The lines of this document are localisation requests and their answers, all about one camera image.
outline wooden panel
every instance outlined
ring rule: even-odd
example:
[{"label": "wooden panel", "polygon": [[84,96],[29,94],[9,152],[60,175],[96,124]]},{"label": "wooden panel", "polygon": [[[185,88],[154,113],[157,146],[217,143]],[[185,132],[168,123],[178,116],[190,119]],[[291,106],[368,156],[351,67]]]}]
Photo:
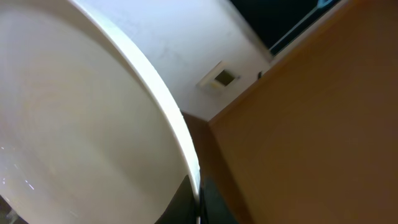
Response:
[{"label": "wooden panel", "polygon": [[252,218],[240,190],[221,155],[208,123],[182,113],[198,155],[202,179],[211,178],[217,185],[226,204],[240,224],[252,224]]},{"label": "wooden panel", "polygon": [[256,223],[398,223],[398,2],[351,8],[212,124]]}]

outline white bowl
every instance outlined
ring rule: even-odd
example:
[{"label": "white bowl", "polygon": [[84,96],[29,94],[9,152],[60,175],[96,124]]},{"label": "white bowl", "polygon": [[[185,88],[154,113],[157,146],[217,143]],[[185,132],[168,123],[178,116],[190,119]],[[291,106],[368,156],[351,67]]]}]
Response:
[{"label": "white bowl", "polygon": [[0,1],[0,195],[30,224],[150,223],[199,165],[170,92],[110,21]]}]

